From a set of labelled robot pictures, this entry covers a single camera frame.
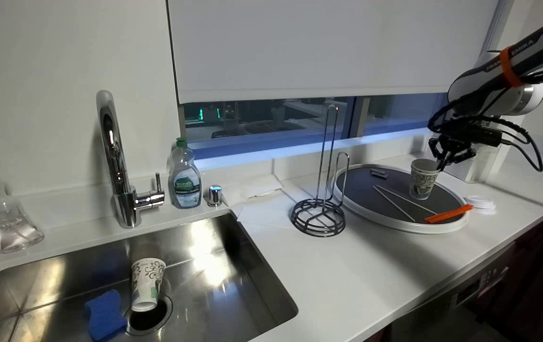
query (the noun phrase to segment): sink basin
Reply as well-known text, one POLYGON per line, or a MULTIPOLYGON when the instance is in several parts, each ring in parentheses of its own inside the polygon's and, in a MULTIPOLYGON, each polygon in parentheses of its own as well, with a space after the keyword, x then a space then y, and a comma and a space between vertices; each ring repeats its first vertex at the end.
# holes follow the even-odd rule
POLYGON ((83 303, 119 290, 129 326, 113 339, 250 339, 296 303, 227 212, 0 271, 0 339, 89 339, 83 303), (157 313, 131 313, 131 262, 167 262, 157 313))

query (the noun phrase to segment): sponge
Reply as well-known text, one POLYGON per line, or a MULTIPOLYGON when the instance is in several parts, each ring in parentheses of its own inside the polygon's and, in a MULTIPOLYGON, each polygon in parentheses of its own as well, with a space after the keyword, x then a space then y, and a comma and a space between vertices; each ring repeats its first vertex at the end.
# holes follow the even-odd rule
POLYGON ((110 339, 125 330, 121 315, 121 298, 117 290, 106 290, 100 296, 85 301, 87 332, 93 342, 110 339))

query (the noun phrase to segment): white cup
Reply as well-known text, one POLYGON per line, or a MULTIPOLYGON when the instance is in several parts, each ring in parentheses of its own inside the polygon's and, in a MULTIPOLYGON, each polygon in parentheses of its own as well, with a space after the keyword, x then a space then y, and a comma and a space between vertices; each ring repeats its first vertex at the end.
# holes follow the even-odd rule
POLYGON ((408 193, 417 201, 425 201, 434 187, 438 176, 438 161, 417 157, 410 163, 408 193))
POLYGON ((132 311, 149 311, 157 305, 165 262, 138 258, 132 262, 132 311))

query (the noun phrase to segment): chrome faucet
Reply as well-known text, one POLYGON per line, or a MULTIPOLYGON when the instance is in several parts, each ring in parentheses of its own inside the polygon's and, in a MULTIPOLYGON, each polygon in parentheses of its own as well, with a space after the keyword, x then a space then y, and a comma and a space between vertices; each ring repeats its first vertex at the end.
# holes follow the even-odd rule
POLYGON ((144 195, 136 195, 136 189, 129 184, 125 170, 125 157, 112 92, 98 91, 96 106, 102 148, 113 189, 112 206, 115 218, 119 225, 138 225, 140 210, 159 206, 163 203, 165 195, 159 184, 159 172, 155 172, 155 189, 144 195))

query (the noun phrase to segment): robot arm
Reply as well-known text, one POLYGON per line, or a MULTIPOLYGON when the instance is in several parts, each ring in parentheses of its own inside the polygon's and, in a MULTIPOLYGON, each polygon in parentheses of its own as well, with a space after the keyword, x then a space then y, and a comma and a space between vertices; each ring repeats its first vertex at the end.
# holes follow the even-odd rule
POLYGON ((543 96, 543 26, 518 43, 505 47, 487 62, 463 72, 448 89, 449 102, 427 123, 436 132, 429 146, 438 159, 438 168, 476 155, 472 144, 510 144, 522 153, 520 144, 533 138, 518 125, 501 119, 505 113, 524 113, 535 108, 543 96))

